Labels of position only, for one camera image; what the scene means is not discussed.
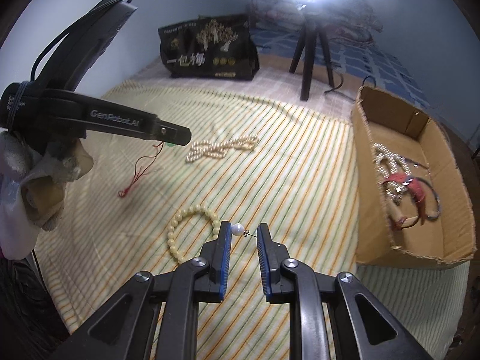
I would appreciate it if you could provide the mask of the gloved left hand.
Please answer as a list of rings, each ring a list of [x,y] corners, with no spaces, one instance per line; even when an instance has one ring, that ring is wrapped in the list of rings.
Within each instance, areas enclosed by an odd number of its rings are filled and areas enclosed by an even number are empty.
[[[94,160],[79,139],[51,141],[38,154],[1,130],[1,256],[21,260],[41,231],[55,229],[67,184],[85,176]]]

